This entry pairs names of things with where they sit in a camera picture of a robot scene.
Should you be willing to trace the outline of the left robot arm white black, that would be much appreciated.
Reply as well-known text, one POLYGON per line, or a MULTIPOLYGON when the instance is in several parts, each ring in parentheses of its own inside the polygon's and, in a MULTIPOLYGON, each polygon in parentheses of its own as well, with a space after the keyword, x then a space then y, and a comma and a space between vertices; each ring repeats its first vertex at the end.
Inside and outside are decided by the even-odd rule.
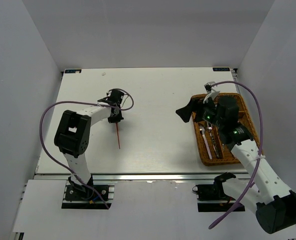
POLYGON ((120 108, 124 95, 122 91, 112 89, 106 97, 98 101, 107 106, 92 106, 80 111, 66 110, 62 114, 54 144, 73 171, 68 179, 69 183, 78 196, 84 200, 92 197, 94 189, 85 157, 85 151, 89 145, 90 129, 104 119, 107 119, 110 124, 117 124, 123 120, 120 108))

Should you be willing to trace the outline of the spoon with dark dotted handle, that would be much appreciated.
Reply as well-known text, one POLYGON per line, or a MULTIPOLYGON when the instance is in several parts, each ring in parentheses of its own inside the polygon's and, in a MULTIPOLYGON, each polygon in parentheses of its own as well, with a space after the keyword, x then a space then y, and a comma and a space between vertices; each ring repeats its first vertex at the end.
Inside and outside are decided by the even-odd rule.
POLYGON ((208 124, 207 129, 208 129, 208 132, 210 134, 210 138, 211 138, 211 141, 212 141, 212 145, 213 145, 213 149, 214 149, 215 155, 216 155, 216 157, 218 159, 220 159, 221 158, 221 154, 220 154, 220 151, 218 149, 216 139, 215 139, 214 135, 212 134, 212 130, 213 130, 212 125, 211 124, 208 124))

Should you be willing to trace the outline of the red chopstick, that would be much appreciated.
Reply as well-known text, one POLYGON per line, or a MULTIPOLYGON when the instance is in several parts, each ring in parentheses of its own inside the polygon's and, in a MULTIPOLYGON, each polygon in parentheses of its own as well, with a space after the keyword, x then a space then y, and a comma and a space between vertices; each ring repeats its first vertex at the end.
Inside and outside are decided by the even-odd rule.
POLYGON ((121 149, 118 123, 116 123, 116 133, 117 133, 118 148, 121 149))

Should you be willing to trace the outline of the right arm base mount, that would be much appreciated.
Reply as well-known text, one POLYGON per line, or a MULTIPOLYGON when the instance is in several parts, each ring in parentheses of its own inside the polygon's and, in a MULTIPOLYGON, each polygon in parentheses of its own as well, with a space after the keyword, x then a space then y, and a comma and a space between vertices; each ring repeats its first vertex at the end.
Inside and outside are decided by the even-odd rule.
POLYGON ((199 213, 225 213, 234 203, 235 199, 224 193, 223 183, 236 176, 226 172, 214 178, 212 184, 198 184, 192 188, 197 196, 199 213))

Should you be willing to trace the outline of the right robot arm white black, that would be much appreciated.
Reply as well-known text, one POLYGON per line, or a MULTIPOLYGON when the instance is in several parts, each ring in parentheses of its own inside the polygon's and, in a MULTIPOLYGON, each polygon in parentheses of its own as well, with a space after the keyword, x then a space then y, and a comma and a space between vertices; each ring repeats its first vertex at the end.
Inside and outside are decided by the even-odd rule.
POLYGON ((276 174, 259 152, 251 132, 239 121, 239 106, 235 98, 221 96, 217 103, 211 98, 190 99, 176 114, 187 123, 192 114, 196 123, 205 121, 214 125, 221 142, 251 174, 249 183, 257 190, 243 184, 231 173, 215 178, 214 195, 223 200, 228 196, 236 200, 255 216, 261 228, 273 234, 296 225, 296 192, 276 174))

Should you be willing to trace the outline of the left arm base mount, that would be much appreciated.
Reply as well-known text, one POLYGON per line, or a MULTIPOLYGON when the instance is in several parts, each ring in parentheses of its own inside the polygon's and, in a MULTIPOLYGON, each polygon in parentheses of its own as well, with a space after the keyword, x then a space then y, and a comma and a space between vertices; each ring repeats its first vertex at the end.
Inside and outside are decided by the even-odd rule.
POLYGON ((61 208, 69 210, 108 210, 114 198, 114 185, 94 185, 93 180, 88 182, 91 187, 98 191, 98 194, 84 185, 75 184, 71 177, 68 178, 64 189, 61 208))

